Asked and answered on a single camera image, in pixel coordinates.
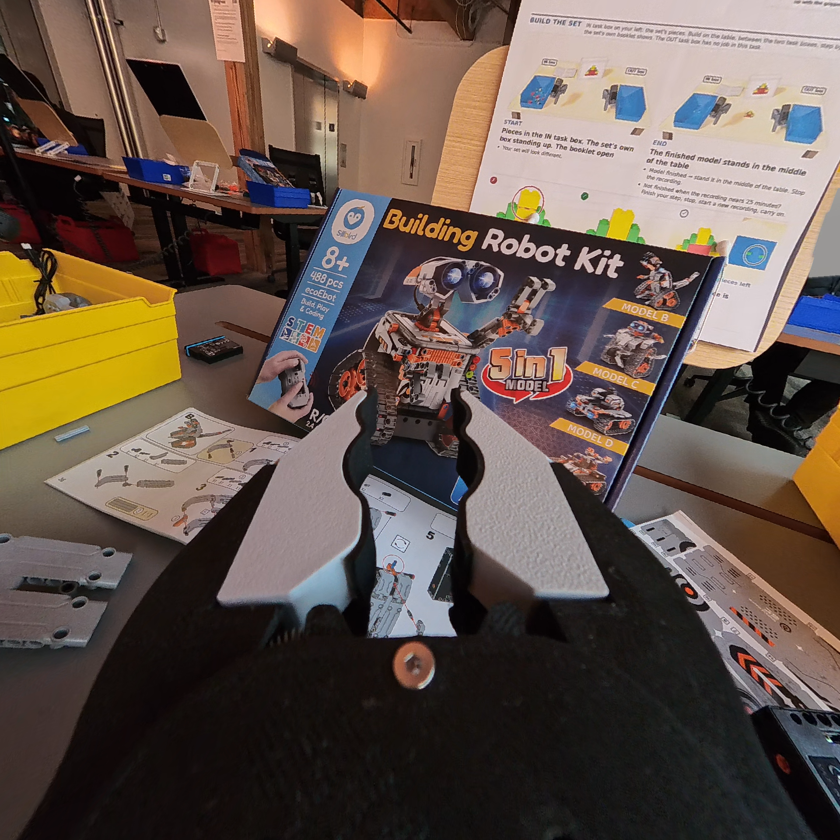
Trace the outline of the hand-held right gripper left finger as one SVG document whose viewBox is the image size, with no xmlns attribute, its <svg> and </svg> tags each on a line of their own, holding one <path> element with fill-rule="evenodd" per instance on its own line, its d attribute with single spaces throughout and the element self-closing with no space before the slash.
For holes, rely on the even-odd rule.
<svg viewBox="0 0 840 840">
<path fill-rule="evenodd" d="M 370 509 L 377 391 L 357 392 L 276 463 L 217 594 L 222 606 L 368 607 L 375 583 Z"/>
</svg>

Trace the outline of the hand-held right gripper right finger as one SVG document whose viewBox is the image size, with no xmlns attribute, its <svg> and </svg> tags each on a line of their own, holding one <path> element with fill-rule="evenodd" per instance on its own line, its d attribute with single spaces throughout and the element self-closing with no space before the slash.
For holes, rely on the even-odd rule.
<svg viewBox="0 0 840 840">
<path fill-rule="evenodd" d="M 609 590 L 550 460 L 468 391 L 453 396 L 454 591 L 479 602 L 594 600 Z"/>
</svg>

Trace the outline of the grey building block assembly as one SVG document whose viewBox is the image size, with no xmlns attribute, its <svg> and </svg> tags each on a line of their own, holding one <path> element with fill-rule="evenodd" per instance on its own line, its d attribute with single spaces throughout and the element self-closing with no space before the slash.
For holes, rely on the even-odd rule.
<svg viewBox="0 0 840 840">
<path fill-rule="evenodd" d="M 1 535 L 1 646 L 85 647 L 132 559 L 114 548 Z"/>
</svg>

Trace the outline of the yellow bin with cable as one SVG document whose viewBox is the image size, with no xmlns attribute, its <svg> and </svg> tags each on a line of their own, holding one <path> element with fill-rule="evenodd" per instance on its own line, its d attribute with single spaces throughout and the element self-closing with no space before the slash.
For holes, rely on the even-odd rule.
<svg viewBox="0 0 840 840">
<path fill-rule="evenodd" d="M 1 254 L 1 447 L 181 377 L 175 290 L 58 253 L 54 286 L 85 308 L 34 315 L 40 274 Z"/>
</svg>

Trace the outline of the white instruction booklet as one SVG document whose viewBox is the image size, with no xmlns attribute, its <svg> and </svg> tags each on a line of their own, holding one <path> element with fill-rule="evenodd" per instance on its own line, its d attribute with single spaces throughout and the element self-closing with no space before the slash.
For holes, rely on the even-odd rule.
<svg viewBox="0 0 840 840">
<path fill-rule="evenodd" d="M 295 444 L 191 407 L 47 479 L 92 508 L 189 543 L 263 467 Z M 394 479 L 370 474 L 376 583 L 369 636 L 452 636 L 448 564 L 455 515 Z"/>
</svg>

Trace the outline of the small black blue device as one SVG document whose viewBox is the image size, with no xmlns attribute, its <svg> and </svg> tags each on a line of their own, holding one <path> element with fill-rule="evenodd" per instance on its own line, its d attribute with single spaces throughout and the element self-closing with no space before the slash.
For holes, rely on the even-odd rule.
<svg viewBox="0 0 840 840">
<path fill-rule="evenodd" d="M 224 335 L 189 343 L 184 347 L 187 358 L 206 364 L 215 364 L 244 353 L 244 348 Z"/>
</svg>

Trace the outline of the printed cardboard sheet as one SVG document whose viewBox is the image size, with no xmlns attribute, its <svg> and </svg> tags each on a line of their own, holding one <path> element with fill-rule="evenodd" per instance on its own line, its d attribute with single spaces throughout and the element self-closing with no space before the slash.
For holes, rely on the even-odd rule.
<svg viewBox="0 0 840 840">
<path fill-rule="evenodd" d="M 678 511 L 632 526 L 699 614 L 749 712 L 839 711 L 839 642 Z"/>
</svg>

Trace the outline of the blue robot kit box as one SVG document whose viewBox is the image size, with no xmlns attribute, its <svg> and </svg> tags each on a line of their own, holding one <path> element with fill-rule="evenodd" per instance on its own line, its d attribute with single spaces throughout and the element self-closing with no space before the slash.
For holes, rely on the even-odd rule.
<svg viewBox="0 0 840 840">
<path fill-rule="evenodd" d="M 339 191 L 249 399 L 310 431 L 373 387 L 374 466 L 456 504 L 460 388 L 614 508 L 722 266 Z"/>
</svg>

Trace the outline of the yellow bin with bags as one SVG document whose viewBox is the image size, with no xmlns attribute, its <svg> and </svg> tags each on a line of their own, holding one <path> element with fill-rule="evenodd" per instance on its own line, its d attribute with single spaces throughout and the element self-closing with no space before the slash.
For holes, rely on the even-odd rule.
<svg viewBox="0 0 840 840">
<path fill-rule="evenodd" d="M 793 481 L 835 545 L 839 545 L 839 411 L 815 439 Z"/>
</svg>

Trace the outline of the blue bin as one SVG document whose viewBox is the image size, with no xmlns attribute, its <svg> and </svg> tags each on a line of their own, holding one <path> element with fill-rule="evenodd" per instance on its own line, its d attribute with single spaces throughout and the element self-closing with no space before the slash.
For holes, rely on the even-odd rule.
<svg viewBox="0 0 840 840">
<path fill-rule="evenodd" d="M 839 334 L 839 296 L 800 297 L 787 326 Z"/>
<path fill-rule="evenodd" d="M 123 156 L 128 177 L 142 182 L 181 186 L 188 182 L 190 169 L 180 164 L 145 159 L 142 157 Z"/>
<path fill-rule="evenodd" d="M 273 185 L 247 181 L 250 202 L 275 208 L 308 208 L 311 195 L 309 189 L 295 186 Z"/>
</svg>

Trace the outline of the red bags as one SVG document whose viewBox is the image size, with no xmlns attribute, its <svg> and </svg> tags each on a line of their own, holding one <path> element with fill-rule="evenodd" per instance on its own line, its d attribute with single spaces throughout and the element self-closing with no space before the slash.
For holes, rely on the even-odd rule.
<svg viewBox="0 0 840 840">
<path fill-rule="evenodd" d="M 42 246 L 33 218 L 22 206 L 1 202 L 1 239 L 10 244 L 38 249 Z M 116 218 L 77 222 L 66 216 L 53 217 L 60 246 L 69 254 L 99 264 L 136 262 L 140 254 L 133 232 Z M 237 275 L 242 272 L 238 245 L 224 235 L 206 230 L 187 231 L 182 239 L 168 245 L 153 260 L 180 255 L 188 241 L 192 264 L 200 274 Z"/>
</svg>

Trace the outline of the printed instruction sheet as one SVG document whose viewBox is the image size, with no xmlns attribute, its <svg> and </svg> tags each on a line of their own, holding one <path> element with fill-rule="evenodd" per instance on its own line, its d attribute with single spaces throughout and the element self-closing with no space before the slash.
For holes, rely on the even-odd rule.
<svg viewBox="0 0 840 840">
<path fill-rule="evenodd" d="M 470 209 L 729 264 L 755 350 L 839 157 L 838 2 L 522 2 Z"/>
</svg>

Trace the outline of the wooden display board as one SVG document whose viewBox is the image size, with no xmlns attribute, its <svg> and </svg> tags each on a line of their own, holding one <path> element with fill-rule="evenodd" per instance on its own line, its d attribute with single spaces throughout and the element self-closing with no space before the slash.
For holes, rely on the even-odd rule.
<svg viewBox="0 0 840 840">
<path fill-rule="evenodd" d="M 463 211 L 469 208 L 508 50 L 504 45 L 479 58 L 458 85 L 437 171 L 433 204 Z M 730 368 L 750 362 L 775 341 L 838 354 L 836 334 L 818 332 L 812 338 L 786 330 L 788 318 L 811 270 L 816 242 L 838 187 L 839 173 L 836 172 L 805 231 L 792 267 L 787 271 L 758 349 L 735 350 L 699 340 L 686 355 L 686 363 L 708 369 Z"/>
</svg>

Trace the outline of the black cardboard sign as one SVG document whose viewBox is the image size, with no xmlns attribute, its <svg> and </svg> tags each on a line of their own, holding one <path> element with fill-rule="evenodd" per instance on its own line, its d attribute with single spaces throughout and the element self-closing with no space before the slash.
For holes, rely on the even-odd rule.
<svg viewBox="0 0 840 840">
<path fill-rule="evenodd" d="M 235 168 L 216 128 L 205 119 L 180 65 L 132 58 L 127 63 L 184 163 L 204 161 L 219 165 L 221 170 Z"/>
</svg>

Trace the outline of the white paper note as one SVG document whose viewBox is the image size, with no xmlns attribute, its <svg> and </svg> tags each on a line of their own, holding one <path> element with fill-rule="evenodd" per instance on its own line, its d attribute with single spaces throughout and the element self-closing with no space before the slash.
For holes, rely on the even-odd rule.
<svg viewBox="0 0 840 840">
<path fill-rule="evenodd" d="M 210 0 L 216 58 L 222 61 L 245 62 L 245 40 L 238 0 Z"/>
</svg>

